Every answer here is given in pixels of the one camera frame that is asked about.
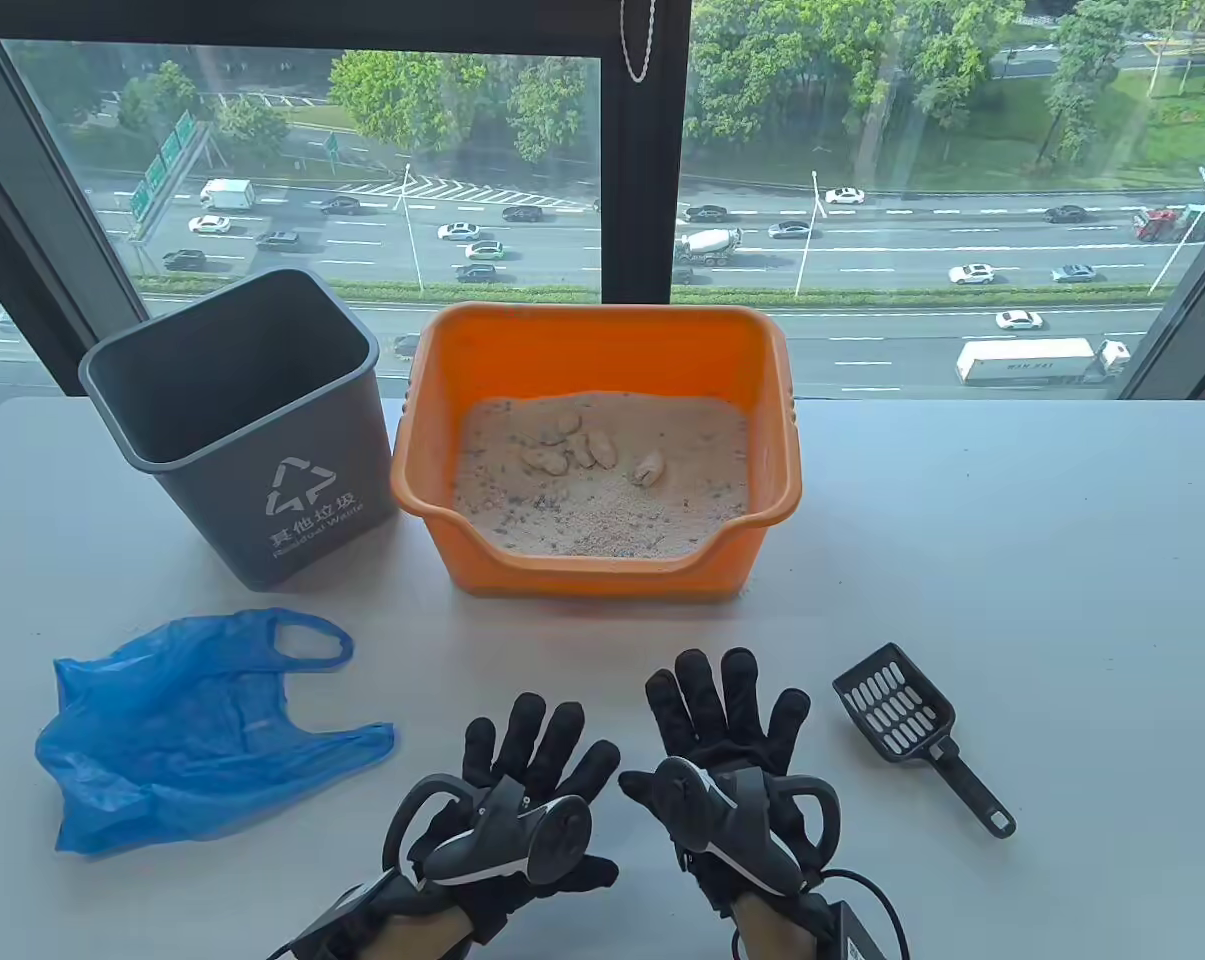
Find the person's left hand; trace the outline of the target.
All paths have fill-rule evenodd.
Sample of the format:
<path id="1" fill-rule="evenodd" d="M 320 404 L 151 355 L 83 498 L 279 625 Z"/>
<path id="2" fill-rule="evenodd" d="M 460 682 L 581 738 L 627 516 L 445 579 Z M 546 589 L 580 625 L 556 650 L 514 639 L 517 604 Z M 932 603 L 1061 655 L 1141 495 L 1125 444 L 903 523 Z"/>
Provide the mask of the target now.
<path id="1" fill-rule="evenodd" d="M 574 771 L 568 771 L 583 732 L 584 709 L 578 701 L 558 703 L 548 714 L 541 695 L 523 693 L 512 703 L 501 742 L 496 741 L 492 719 L 478 717 L 470 722 L 462 750 L 462 781 L 490 788 L 510 777 L 524 787 L 530 806 L 568 795 L 592 803 L 619 768 L 621 750 L 615 742 L 598 740 L 584 750 Z M 515 874 L 452 887 L 446 909 L 393 919 L 384 929 L 383 946 L 393 959 L 452 958 L 471 943 L 487 946 L 506 927 L 515 911 L 535 900 L 558 893 L 607 890 L 617 878 L 619 865 L 615 861 L 584 855 L 556 884 L 537 887 Z"/>

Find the person's right hand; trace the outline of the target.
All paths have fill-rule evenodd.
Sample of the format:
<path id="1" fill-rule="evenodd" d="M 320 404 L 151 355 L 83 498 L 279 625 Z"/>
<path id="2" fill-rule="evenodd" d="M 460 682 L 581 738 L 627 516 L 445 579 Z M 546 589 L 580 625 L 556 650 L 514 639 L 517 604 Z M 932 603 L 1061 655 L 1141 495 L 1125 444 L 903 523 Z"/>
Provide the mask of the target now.
<path id="1" fill-rule="evenodd" d="M 654 772 L 624 771 L 622 793 L 672 841 L 721 915 L 753 895 L 786 919 L 817 927 L 829 906 L 815 887 L 835 854 L 841 809 L 825 781 L 790 775 L 811 696 L 784 689 L 768 722 L 757 699 L 758 662 L 743 646 L 721 667 L 684 650 L 646 682 L 666 758 Z"/>

